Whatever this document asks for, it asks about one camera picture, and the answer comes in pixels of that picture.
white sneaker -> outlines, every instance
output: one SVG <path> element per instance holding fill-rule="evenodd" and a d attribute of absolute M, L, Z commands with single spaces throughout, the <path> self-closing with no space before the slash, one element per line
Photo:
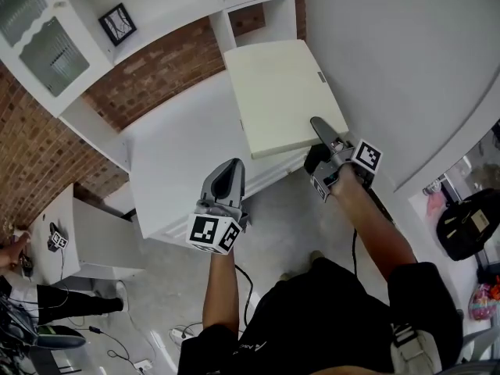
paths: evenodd
<path fill-rule="evenodd" d="M 128 312 L 128 293 L 125 283 L 119 280 L 116 282 L 116 297 L 123 302 L 122 313 Z"/>

brick wall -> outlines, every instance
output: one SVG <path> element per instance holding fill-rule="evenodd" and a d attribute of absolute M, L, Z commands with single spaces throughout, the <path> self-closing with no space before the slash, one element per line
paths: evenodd
<path fill-rule="evenodd" d="M 104 198 L 128 176 L 52 117 L 0 62 L 0 242 L 25 227 L 69 184 Z"/>
<path fill-rule="evenodd" d="M 305 40 L 305 2 L 295 0 L 298 37 Z M 259 5 L 239 10 L 237 34 L 264 24 Z M 224 70 L 208 18 L 154 41 L 109 71 L 84 97 L 106 122 L 122 130 L 157 105 Z"/>

black bag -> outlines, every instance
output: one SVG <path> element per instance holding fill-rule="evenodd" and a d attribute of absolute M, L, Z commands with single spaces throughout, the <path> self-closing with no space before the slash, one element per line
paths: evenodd
<path fill-rule="evenodd" d="M 437 222 L 437 237 L 454 261 L 480 252 L 500 223 L 500 191 L 484 189 L 453 203 Z"/>

white table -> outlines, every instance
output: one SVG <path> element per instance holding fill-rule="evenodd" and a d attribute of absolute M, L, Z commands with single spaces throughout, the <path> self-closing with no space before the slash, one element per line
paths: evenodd
<path fill-rule="evenodd" d="M 53 222 L 69 241 L 62 251 L 47 247 Z M 30 226 L 32 280 L 54 284 L 69 276 L 122 279 L 144 269 L 131 222 L 84 203 L 64 190 Z"/>

white wall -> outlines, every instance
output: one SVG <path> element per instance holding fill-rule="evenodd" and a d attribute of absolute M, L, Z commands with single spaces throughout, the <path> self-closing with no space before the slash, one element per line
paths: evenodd
<path fill-rule="evenodd" d="M 461 127 L 500 63 L 500 0 L 306 0 L 306 9 L 308 45 L 351 131 L 384 151 L 395 188 Z"/>

